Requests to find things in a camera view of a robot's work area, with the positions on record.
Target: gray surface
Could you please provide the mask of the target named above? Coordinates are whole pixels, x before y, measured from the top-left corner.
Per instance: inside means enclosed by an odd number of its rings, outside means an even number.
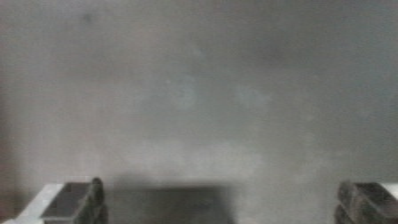
[[[231,184],[236,223],[332,223],[341,179],[396,181],[395,1],[0,4],[21,192]]]

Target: metal object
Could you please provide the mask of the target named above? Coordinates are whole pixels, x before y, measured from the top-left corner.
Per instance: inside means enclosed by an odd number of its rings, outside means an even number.
[[[5,224],[107,224],[103,183],[48,184],[14,220]]]
[[[343,182],[336,224],[398,224],[396,185]]]

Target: wall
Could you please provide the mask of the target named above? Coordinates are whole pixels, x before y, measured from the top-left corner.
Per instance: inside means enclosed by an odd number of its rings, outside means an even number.
[[[0,4],[25,201],[93,175],[215,183],[236,223],[332,223],[339,181],[396,181],[395,1]]]

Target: concrete wall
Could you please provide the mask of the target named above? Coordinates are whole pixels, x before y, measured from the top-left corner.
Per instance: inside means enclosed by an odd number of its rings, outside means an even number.
[[[215,183],[236,223],[332,223],[339,181],[396,181],[395,1],[0,4],[20,191]]]

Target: gray wall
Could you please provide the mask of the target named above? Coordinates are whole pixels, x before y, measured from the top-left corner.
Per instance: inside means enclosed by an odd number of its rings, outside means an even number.
[[[332,223],[339,181],[396,181],[395,1],[0,4],[20,191],[215,183],[236,223]]]

